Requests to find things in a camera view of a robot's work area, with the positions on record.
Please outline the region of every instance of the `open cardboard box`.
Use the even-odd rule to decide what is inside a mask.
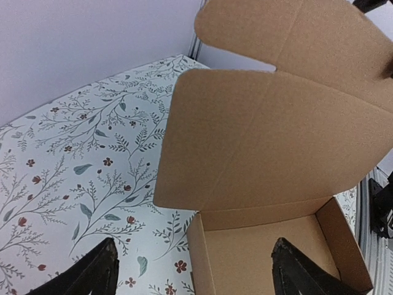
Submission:
[[[187,232],[197,295],[274,294],[279,237],[372,289],[332,196],[393,146],[392,42],[344,0],[210,0],[195,29],[277,66],[176,84],[154,203],[200,211]]]

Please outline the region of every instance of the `box flap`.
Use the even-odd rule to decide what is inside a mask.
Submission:
[[[202,211],[205,230],[238,229],[315,214],[332,197],[234,210]]]
[[[393,109],[392,42],[348,1],[210,0],[195,31],[207,45]]]
[[[210,0],[195,28],[205,43],[278,71],[179,78],[156,205],[320,199],[355,186],[393,146],[392,42],[346,1]]]
[[[154,203],[211,211],[331,196],[390,150],[392,124],[291,74],[191,70],[174,91]]]
[[[194,288],[198,294],[216,295],[210,268],[209,254],[204,237],[202,218],[195,215],[187,229],[187,240],[190,248]]]
[[[373,288],[362,252],[355,241],[336,198],[332,198],[317,213],[330,252],[343,282],[366,294]]]

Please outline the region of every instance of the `table surface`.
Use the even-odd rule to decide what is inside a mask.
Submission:
[[[0,128],[0,294],[25,294],[104,237],[120,259],[117,294],[194,294],[191,211],[152,204],[178,76],[166,58],[84,86]],[[356,188],[339,194],[354,229]]]

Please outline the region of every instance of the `red flower print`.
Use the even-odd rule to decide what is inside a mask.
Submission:
[[[168,285],[168,287],[165,288],[166,295],[176,295],[176,291],[177,290],[173,289],[172,285]]]
[[[113,161],[110,158],[106,158],[103,162],[105,166],[111,166],[113,164]]]
[[[39,184],[40,181],[41,181],[41,177],[39,177],[38,175],[33,177],[32,182],[34,182],[34,184]]]
[[[25,226],[26,226],[26,221],[27,221],[26,218],[21,217],[21,218],[19,218],[19,220],[18,220],[18,225],[21,226],[21,227],[25,227]]]
[[[185,263],[183,260],[179,260],[179,262],[175,263],[174,266],[177,267],[176,271],[178,273],[185,272],[187,270],[187,263]]]
[[[35,164],[35,161],[33,159],[28,160],[26,163],[26,165],[29,167],[33,167],[34,164]]]
[[[129,224],[134,224],[134,223],[135,223],[135,218],[132,217],[132,216],[129,216],[129,217],[127,217],[127,222],[128,222]]]
[[[136,281],[134,281],[133,278],[129,278],[129,281],[125,281],[125,284],[132,288],[136,284]]]
[[[46,267],[47,267],[47,266],[46,266],[45,264],[40,264],[39,266],[37,266],[37,268],[38,268],[38,270],[39,270],[40,272],[44,271]]]

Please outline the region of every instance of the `floral pattern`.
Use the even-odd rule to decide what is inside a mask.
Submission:
[[[343,210],[345,218],[352,230],[355,232],[356,223],[356,199],[357,199],[357,188],[354,187],[348,191],[342,192],[335,196],[338,203]]]
[[[174,83],[191,68],[205,67],[166,58],[0,127],[0,294],[37,288],[112,237],[117,294],[195,295],[194,212],[152,203]]]

